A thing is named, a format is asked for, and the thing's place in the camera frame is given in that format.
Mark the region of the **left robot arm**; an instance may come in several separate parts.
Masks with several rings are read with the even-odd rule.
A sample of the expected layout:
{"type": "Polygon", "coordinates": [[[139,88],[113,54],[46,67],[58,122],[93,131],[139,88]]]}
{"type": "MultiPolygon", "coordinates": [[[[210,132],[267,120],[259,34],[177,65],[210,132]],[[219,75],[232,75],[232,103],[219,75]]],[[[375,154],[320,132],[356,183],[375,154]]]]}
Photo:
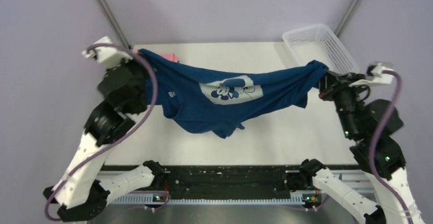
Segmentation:
{"type": "Polygon", "coordinates": [[[62,178],[43,191],[48,220],[86,222],[131,191],[162,187],[162,169],[155,161],[146,161],[107,182],[97,179],[111,152],[149,118],[157,88],[156,74],[145,59],[121,61],[107,69],[99,86],[104,100],[88,117],[77,151],[62,178]]]}

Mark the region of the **blue t-shirt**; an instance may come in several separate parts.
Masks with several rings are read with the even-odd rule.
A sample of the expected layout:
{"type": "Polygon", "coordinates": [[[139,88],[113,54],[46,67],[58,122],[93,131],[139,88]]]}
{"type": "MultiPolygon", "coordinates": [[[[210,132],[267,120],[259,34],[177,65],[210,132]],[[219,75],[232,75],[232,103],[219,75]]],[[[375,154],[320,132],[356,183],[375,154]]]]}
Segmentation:
{"type": "Polygon", "coordinates": [[[140,49],[158,83],[156,104],[189,133],[227,138],[243,122],[289,106],[305,108],[328,67],[316,60],[268,73],[233,73],[176,63],[140,49]]]}

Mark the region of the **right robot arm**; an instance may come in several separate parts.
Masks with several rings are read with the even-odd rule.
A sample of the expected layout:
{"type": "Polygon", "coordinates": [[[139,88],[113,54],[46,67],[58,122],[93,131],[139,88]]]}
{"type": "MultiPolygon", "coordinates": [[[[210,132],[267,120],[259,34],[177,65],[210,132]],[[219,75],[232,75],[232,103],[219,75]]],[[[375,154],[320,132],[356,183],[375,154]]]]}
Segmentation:
{"type": "Polygon", "coordinates": [[[360,170],[376,194],[365,200],[317,159],[301,163],[297,187],[319,190],[347,210],[358,223],[423,223],[408,184],[406,159],[392,138],[403,127],[396,109],[401,76],[392,69],[368,74],[328,71],[319,82],[319,98],[333,102],[360,170]]]}

